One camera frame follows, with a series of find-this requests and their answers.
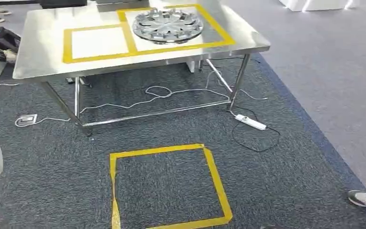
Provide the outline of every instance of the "white pedestal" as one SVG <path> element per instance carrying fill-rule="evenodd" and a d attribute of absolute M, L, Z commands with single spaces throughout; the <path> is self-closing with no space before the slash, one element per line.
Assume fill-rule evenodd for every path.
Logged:
<path fill-rule="evenodd" d="M 354 8 L 360 0 L 279 0 L 292 11 L 337 10 Z"/>

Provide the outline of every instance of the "stainless steel table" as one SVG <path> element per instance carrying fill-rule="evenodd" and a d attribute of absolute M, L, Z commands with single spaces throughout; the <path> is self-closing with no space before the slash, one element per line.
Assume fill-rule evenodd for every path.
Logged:
<path fill-rule="evenodd" d="M 195 11 L 204 21 L 203 32 L 183 44 L 158 45 L 131 31 L 137 13 L 151 7 Z M 217 0 L 150 0 L 77 8 L 35 10 L 28 13 L 13 79 L 39 82 L 69 118 L 89 134 L 89 127 L 235 102 L 252 52 L 263 52 L 270 43 L 232 9 Z M 79 77 L 161 66 L 202 62 L 244 54 L 230 99 L 163 112 L 82 123 Z M 48 83 L 55 78 L 75 78 L 75 108 L 71 110 Z"/>

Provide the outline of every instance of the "white power strip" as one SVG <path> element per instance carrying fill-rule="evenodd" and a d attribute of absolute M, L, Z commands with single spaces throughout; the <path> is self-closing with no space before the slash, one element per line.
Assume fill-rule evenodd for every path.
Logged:
<path fill-rule="evenodd" d="M 266 129 L 266 125 L 264 125 L 263 123 L 260 123 L 258 121 L 255 121 L 247 116 L 244 116 L 244 115 L 241 115 L 241 114 L 238 114 L 235 116 L 235 119 L 236 120 L 239 120 L 249 126 L 252 126 L 258 130 L 265 130 Z"/>

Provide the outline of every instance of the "dark gray carpet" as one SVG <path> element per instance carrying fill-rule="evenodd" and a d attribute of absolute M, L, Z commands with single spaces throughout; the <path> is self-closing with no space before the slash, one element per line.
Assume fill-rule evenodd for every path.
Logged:
<path fill-rule="evenodd" d="M 239 64 L 239 60 L 215 61 L 230 82 Z M 349 204 L 345 194 L 350 187 L 343 174 L 327 161 L 303 120 L 263 75 L 265 65 L 251 61 L 244 89 L 269 99 L 256 101 L 241 94 L 238 103 L 281 132 L 278 147 L 264 153 L 232 140 L 231 130 L 237 122 L 224 106 L 101 126 L 93 129 L 92 138 L 72 123 L 57 121 L 17 128 L 13 122 L 23 114 L 37 113 L 39 119 L 66 117 L 37 84 L 0 86 L 0 143 L 5 166 L 0 177 L 1 226 L 108 228 L 109 153 L 203 143 L 213 153 L 234 216 L 228 225 L 215 228 L 259 229 L 266 224 L 286 229 L 366 228 L 366 209 Z M 208 73 L 205 69 L 191 74 L 184 64 L 178 64 L 91 77 L 93 88 L 83 87 L 83 107 L 150 99 L 142 89 L 150 85 L 172 90 L 200 88 Z M 10 82 L 10 74 L 11 68 L 7 68 L 1 80 Z M 51 83 L 72 105 L 73 86 L 62 80 Z M 215 79 L 211 86 L 224 92 Z M 91 110 L 83 119 L 122 117 L 219 99 L 207 92 L 188 92 L 130 110 Z M 271 145 L 275 133 L 240 125 L 236 134 L 261 149 Z M 122 228 L 222 215 L 204 156 L 198 150 L 122 158 L 117 168 Z"/>

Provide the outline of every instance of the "yellow tape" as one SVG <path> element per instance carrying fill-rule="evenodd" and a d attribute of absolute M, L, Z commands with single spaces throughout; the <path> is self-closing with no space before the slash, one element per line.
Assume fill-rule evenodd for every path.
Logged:
<path fill-rule="evenodd" d="M 110 154 L 110 178 L 112 179 L 112 229 L 120 229 L 120 213 L 116 201 L 116 159 L 113 154 Z"/>
<path fill-rule="evenodd" d="M 186 5 L 168 6 L 167 8 L 183 8 L 183 7 L 196 7 L 197 11 L 206 19 L 206 21 L 211 25 L 211 27 L 215 31 L 218 32 L 218 34 L 222 37 L 223 40 L 218 41 L 218 42 L 208 42 L 208 43 L 203 43 L 203 44 L 187 45 L 187 46 L 180 46 L 180 47 L 173 47 L 173 48 L 138 51 L 137 47 L 135 45 L 133 34 L 131 32 L 131 29 L 128 24 L 125 13 L 129 12 L 129 11 L 150 10 L 152 8 L 118 10 L 117 15 L 119 17 L 120 24 L 112 25 L 112 26 L 122 28 L 124 38 L 127 42 L 128 53 L 119 53 L 119 54 L 110 54 L 110 55 L 101 55 L 101 56 L 92 56 L 92 57 L 83 57 L 83 58 L 74 59 L 72 57 L 72 32 L 81 31 L 81 30 L 103 29 L 103 27 L 96 26 L 96 27 L 87 27 L 87 28 L 67 29 L 64 31 L 63 62 L 64 63 L 78 63 L 78 62 L 99 61 L 99 60 L 108 60 L 108 59 L 115 59 L 115 58 L 122 58 L 122 57 L 148 55 L 148 54 L 156 54 L 156 53 L 162 53 L 162 52 L 193 50 L 193 49 L 201 49 L 201 48 L 211 48 L 211 47 L 235 44 L 235 41 L 232 39 L 232 37 L 218 24 L 218 22 L 201 5 L 186 4 Z"/>
<path fill-rule="evenodd" d="M 168 146 L 168 147 L 161 147 L 161 148 L 155 148 L 155 149 L 143 149 L 143 150 L 136 150 L 136 151 L 130 151 L 130 152 L 115 153 L 115 156 L 117 158 L 121 158 L 121 157 L 127 157 L 127 156 L 140 156 L 140 155 L 147 155 L 147 154 L 166 153 L 166 152 L 172 152 L 172 151 L 177 151 L 177 150 L 201 149 L 203 147 L 204 147 L 203 144 Z"/>
<path fill-rule="evenodd" d="M 112 229 L 120 229 L 120 214 L 117 206 L 117 201 L 115 198 L 115 174 L 116 174 L 116 159 L 128 156 L 142 156 L 149 154 L 158 154 L 158 153 L 166 153 L 178 150 L 190 150 L 190 149 L 202 149 L 205 155 L 205 159 L 207 161 L 208 167 L 210 169 L 211 177 L 213 179 L 213 183 L 215 186 L 215 190 L 218 195 L 218 199 L 220 201 L 224 216 L 214 219 L 204 219 L 193 222 L 186 223 L 177 223 L 171 225 L 164 225 L 153 227 L 149 229 L 197 229 L 197 228 L 206 228 L 212 227 L 222 224 L 227 224 L 232 219 L 232 211 L 229 206 L 228 199 L 226 197 L 224 187 L 221 182 L 221 178 L 218 174 L 217 167 L 214 162 L 213 155 L 211 151 L 205 148 L 204 144 L 191 144 L 191 145 L 183 145 L 183 146 L 169 146 L 169 147 L 161 147 L 154 149 L 144 149 L 144 150 L 136 150 L 122 153 L 112 153 L 110 154 L 110 177 L 112 179 L 112 190 L 113 190 L 113 208 L 112 208 Z"/>
<path fill-rule="evenodd" d="M 119 15 L 122 31 L 125 37 L 125 41 L 127 42 L 128 51 L 130 53 L 136 53 L 138 50 L 135 46 L 134 38 L 132 37 L 132 32 L 128 24 L 127 18 L 125 17 L 125 13 L 118 11 L 117 14 Z"/>
<path fill-rule="evenodd" d="M 210 173 L 211 177 L 213 178 L 215 190 L 217 191 L 217 195 L 220 200 L 222 211 L 224 212 L 224 218 L 226 220 L 226 223 L 228 223 L 232 219 L 232 211 L 228 203 L 228 198 L 226 197 L 224 187 L 222 185 L 221 178 L 218 173 L 217 166 L 215 165 L 211 151 L 207 148 L 203 148 L 203 150 L 208 167 L 210 168 Z"/>

